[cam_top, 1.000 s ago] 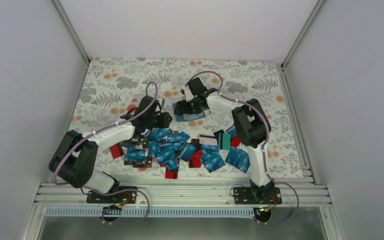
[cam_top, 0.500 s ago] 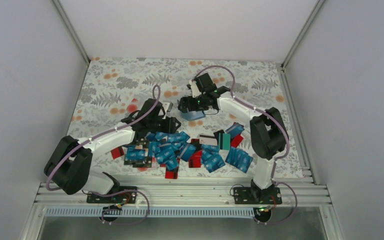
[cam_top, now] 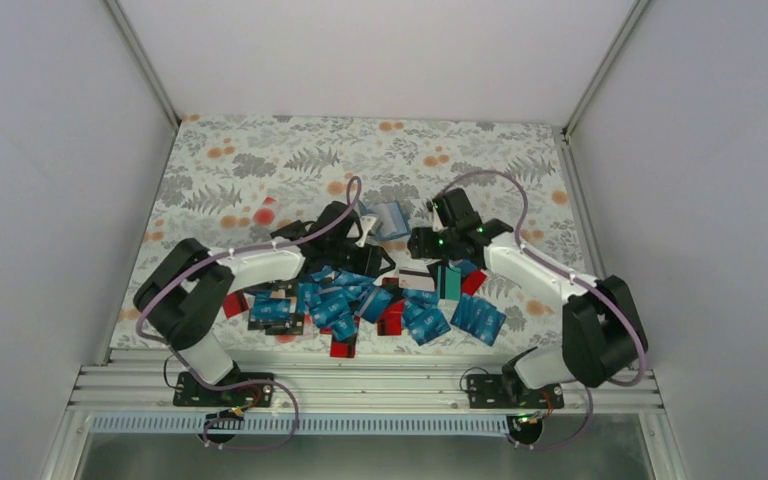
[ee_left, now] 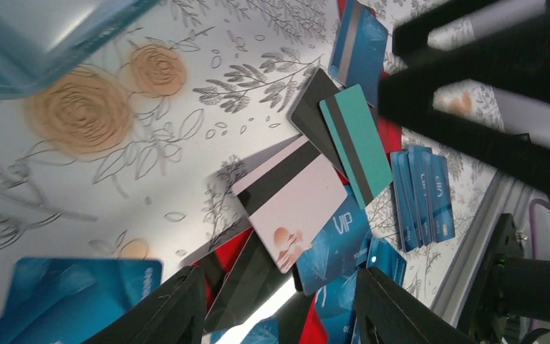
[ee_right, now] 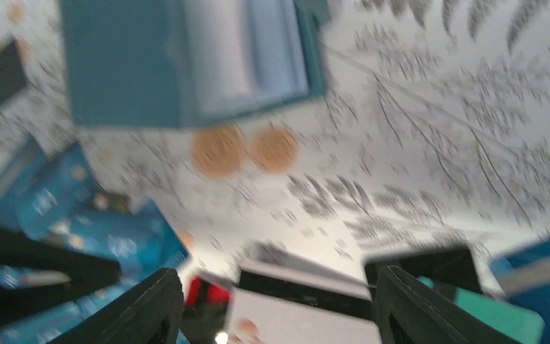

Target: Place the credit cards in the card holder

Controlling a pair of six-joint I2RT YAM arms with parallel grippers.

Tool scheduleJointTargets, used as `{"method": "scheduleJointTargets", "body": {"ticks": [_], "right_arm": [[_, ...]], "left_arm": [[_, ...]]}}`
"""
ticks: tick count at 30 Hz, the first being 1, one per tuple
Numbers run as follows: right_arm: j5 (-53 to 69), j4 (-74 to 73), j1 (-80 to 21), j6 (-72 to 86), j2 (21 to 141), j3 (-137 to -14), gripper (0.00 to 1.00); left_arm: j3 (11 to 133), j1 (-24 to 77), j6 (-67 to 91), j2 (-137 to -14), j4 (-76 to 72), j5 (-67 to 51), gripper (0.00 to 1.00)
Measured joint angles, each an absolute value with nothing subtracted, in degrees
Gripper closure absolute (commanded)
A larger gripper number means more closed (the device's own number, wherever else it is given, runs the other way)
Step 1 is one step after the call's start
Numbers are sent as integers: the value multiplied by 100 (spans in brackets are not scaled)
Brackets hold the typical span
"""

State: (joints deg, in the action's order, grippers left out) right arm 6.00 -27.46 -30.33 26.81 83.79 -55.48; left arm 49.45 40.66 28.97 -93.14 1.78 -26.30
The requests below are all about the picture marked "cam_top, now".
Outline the blue leather card holder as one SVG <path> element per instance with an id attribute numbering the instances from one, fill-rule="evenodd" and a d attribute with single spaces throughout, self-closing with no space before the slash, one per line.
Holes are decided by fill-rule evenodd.
<path id="1" fill-rule="evenodd" d="M 378 241 L 386 242 L 396 240 L 408 237 L 411 233 L 408 217 L 401 205 L 396 201 L 381 202 L 377 204 L 365 204 L 360 202 L 359 210 L 362 215 L 373 215 L 377 217 L 378 223 L 373 229 L 373 237 Z"/>

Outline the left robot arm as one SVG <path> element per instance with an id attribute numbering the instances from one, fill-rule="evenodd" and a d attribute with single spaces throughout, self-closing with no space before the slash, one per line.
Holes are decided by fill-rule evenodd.
<path id="1" fill-rule="evenodd" d="M 182 361 L 199 392 L 215 405 L 238 391 L 236 363 L 212 331 L 231 293 L 261 284 L 306 279 L 330 267 L 340 274 L 376 278 L 386 252 L 371 243 L 380 220 L 334 201 L 314 221 L 294 221 L 267 242 L 210 249 L 194 238 L 178 242 L 137 289 L 133 305 L 142 322 Z"/>

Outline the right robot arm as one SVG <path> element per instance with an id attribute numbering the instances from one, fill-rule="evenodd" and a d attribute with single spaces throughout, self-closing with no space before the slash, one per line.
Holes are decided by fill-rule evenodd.
<path id="1" fill-rule="evenodd" d="M 509 404 L 525 407 L 550 384 L 596 388 L 615 383 L 616 374 L 632 364 L 646 368 L 648 341 L 623 279 L 582 274 L 532 249 L 511 225 L 483 220 L 461 188 L 439 193 L 426 209 L 431 224 L 413 229 L 413 258 L 466 260 L 514 282 L 561 316 L 559 344 L 532 347 L 504 364 L 501 391 Z"/>

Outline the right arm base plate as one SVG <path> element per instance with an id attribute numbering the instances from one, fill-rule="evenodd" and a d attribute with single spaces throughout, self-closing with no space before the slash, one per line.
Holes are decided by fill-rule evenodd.
<path id="1" fill-rule="evenodd" d="M 565 406 L 559 384 L 528 389 L 501 374 L 469 373 L 461 381 L 472 409 L 561 409 Z"/>

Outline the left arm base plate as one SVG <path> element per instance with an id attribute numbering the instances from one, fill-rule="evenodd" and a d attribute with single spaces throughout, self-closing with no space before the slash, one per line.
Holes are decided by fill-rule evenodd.
<path id="1" fill-rule="evenodd" d="M 196 381 L 191 373 L 182 372 L 177 377 L 172 404 L 176 407 L 266 408 L 272 404 L 273 393 L 271 384 L 211 390 Z"/>

